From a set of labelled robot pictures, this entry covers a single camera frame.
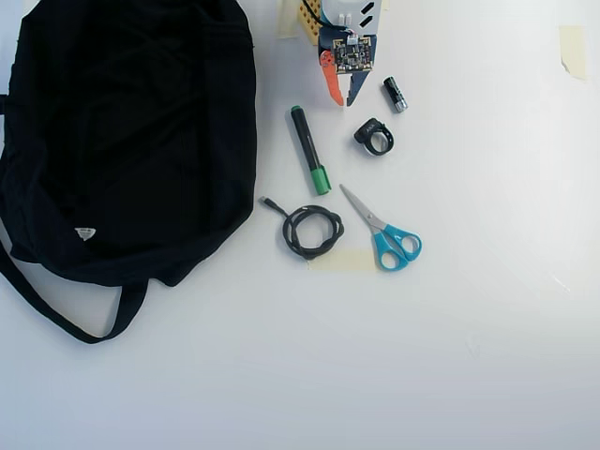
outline ring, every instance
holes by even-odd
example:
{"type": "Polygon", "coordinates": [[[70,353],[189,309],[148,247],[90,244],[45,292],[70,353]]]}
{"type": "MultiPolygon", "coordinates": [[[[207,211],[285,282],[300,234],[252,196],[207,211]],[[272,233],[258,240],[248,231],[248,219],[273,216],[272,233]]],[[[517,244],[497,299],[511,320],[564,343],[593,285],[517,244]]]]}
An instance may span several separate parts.
{"type": "Polygon", "coordinates": [[[363,144],[371,155],[380,157],[389,153],[394,148],[394,136],[387,127],[382,124],[379,120],[372,118],[360,127],[358,131],[354,133],[354,138],[360,144],[363,144]],[[373,136],[377,133],[381,133],[387,140],[387,145],[383,150],[377,150],[373,145],[373,136]]]}

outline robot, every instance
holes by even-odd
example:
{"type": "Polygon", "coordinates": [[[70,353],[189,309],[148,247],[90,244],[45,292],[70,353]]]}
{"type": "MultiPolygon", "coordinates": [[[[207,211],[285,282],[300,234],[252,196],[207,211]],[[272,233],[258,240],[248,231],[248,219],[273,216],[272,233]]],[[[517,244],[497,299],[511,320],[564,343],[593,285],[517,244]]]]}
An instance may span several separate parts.
{"type": "Polygon", "coordinates": [[[320,16],[302,0],[316,23],[319,60],[331,98],[344,106],[339,75],[351,75],[347,105],[352,106],[375,64],[383,0],[321,0],[320,16]]]}

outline scissor blade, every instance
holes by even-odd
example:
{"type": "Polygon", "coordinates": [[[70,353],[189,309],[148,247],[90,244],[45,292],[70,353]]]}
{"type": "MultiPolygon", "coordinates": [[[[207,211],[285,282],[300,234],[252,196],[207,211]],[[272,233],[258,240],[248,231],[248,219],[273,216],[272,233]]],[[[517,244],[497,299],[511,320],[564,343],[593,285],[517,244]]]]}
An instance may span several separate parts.
{"type": "Polygon", "coordinates": [[[346,195],[350,203],[352,203],[354,209],[358,212],[358,214],[360,214],[363,217],[363,219],[369,227],[375,228],[377,230],[383,230],[385,228],[385,223],[379,220],[377,216],[375,216],[371,212],[371,210],[368,209],[367,206],[358,199],[358,197],[352,194],[347,187],[345,187],[344,185],[339,185],[339,187],[341,188],[344,195],[346,195]]]}

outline backpack strap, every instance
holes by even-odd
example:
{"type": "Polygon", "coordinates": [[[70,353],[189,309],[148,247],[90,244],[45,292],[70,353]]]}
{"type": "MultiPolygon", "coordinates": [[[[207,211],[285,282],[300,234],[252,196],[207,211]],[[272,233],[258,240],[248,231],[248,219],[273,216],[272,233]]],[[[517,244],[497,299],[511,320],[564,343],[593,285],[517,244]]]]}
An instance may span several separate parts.
{"type": "Polygon", "coordinates": [[[146,296],[146,291],[148,289],[148,281],[124,286],[121,291],[119,309],[116,313],[114,327],[107,336],[95,337],[88,335],[80,327],[69,322],[52,309],[51,306],[39,296],[29,281],[25,279],[21,271],[8,256],[8,253],[2,244],[0,244],[0,273],[7,278],[8,282],[37,312],[60,326],[74,338],[85,342],[86,344],[98,344],[104,340],[116,338],[123,333],[142,307],[143,299],[146,296]]]}

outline scissor handle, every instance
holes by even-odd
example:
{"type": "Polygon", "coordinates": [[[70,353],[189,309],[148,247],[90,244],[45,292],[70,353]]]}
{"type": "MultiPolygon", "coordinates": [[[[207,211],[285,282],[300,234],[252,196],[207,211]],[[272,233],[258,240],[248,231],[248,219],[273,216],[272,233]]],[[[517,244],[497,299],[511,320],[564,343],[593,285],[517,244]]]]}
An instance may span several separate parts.
{"type": "Polygon", "coordinates": [[[396,227],[393,227],[392,225],[386,226],[384,232],[392,239],[394,239],[394,242],[396,242],[397,246],[400,247],[400,249],[404,252],[404,256],[409,262],[416,260],[421,254],[421,250],[423,249],[423,242],[421,241],[421,238],[416,234],[413,234],[411,232],[405,232],[396,227]],[[414,245],[414,251],[408,251],[404,247],[403,242],[405,239],[409,239],[412,241],[414,245]]]}
{"type": "Polygon", "coordinates": [[[404,257],[404,255],[401,252],[397,251],[390,245],[389,242],[387,242],[387,239],[385,238],[385,235],[382,232],[375,233],[374,239],[375,246],[377,247],[377,258],[379,260],[379,266],[382,268],[382,270],[385,270],[386,272],[397,272],[398,270],[402,270],[404,267],[409,265],[409,261],[404,257]],[[392,267],[386,265],[385,261],[383,260],[383,257],[385,255],[392,255],[396,260],[397,265],[392,267]]]}

